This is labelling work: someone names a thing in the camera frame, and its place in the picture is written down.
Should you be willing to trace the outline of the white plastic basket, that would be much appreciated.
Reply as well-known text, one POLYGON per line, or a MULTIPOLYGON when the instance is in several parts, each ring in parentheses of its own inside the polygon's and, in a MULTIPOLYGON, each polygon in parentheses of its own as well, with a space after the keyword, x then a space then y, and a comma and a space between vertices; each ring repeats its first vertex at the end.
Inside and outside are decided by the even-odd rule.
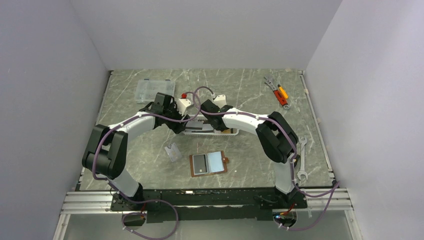
POLYGON ((239 134, 239 130, 236 128, 229 128, 223 131, 216 130, 206 117, 199 114, 186 124, 182 133, 186 136, 233 137, 239 134))

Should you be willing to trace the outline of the white striped card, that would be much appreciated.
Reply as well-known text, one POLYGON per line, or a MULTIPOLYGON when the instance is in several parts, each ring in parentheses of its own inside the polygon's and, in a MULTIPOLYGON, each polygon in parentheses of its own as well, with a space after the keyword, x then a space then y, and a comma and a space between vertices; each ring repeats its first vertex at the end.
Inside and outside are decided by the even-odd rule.
POLYGON ((189 121, 185 126, 186 132, 213 133, 213 127, 205 121, 189 121))

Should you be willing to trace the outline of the clear plastic card sleeve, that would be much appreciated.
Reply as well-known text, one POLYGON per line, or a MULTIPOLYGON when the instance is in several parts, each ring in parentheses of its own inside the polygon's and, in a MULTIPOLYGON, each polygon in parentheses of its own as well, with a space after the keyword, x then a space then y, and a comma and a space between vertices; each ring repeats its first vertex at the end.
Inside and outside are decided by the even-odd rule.
POLYGON ((183 157, 175 142, 166 146, 164 149, 171 162, 176 162, 183 157))

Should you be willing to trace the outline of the brown leather card holder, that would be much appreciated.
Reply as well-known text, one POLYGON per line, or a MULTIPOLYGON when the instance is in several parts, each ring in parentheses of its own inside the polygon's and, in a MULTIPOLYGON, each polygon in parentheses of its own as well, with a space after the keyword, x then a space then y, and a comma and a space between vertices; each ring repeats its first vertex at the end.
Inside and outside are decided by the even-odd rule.
POLYGON ((201 177, 201 176, 217 175, 217 174, 226 173, 228 171, 227 164, 230 161, 224 155, 224 152, 222 150, 221 151, 215 151, 215 152, 209 152, 209 153, 199 153, 199 154, 192 154, 192 155, 189 156, 191 177, 195 178, 195 177, 201 177), (193 157, 193 155, 199 155, 199 154, 205 154, 206 155, 208 173, 195 175, 194 170, 193 170, 192 157, 193 157))

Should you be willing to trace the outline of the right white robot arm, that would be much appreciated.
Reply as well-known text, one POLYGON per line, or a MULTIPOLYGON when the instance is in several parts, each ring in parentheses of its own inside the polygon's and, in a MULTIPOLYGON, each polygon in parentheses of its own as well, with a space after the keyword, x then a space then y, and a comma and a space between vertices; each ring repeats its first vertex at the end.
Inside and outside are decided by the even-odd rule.
POLYGON ((200 110, 216 130, 238 129, 258 137, 265 155, 274 162, 276 203, 289 207, 295 201, 294 161, 299 138, 281 113, 253 114, 230 105, 218 107, 211 100, 202 103, 200 110))

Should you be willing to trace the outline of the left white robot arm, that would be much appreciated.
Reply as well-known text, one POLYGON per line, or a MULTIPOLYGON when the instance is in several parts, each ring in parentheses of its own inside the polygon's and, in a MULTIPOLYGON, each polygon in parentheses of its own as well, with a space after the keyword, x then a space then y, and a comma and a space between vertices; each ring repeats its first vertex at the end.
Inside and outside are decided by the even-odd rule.
POLYGON ((97 124, 91 132, 82 166, 91 171, 96 180, 105 180, 124 194, 124 204, 131 210, 144 203, 143 186, 127 171, 127 153, 130 141, 140 135, 166 125, 175 134, 185 130, 189 116, 187 110, 193 102, 184 94, 182 98, 157 93, 154 100, 134 116, 112 125, 97 124))

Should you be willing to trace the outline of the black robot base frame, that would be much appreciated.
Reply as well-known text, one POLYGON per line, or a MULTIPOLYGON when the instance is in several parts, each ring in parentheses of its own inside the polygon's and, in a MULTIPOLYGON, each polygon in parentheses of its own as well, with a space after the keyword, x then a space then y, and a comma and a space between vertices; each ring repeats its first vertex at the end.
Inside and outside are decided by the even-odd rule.
POLYGON ((147 223, 165 221, 255 219, 270 221, 273 214, 307 208, 306 197, 293 190, 283 194, 275 187, 145 189, 136 204, 117 193, 112 195, 111 212, 144 212, 147 223))

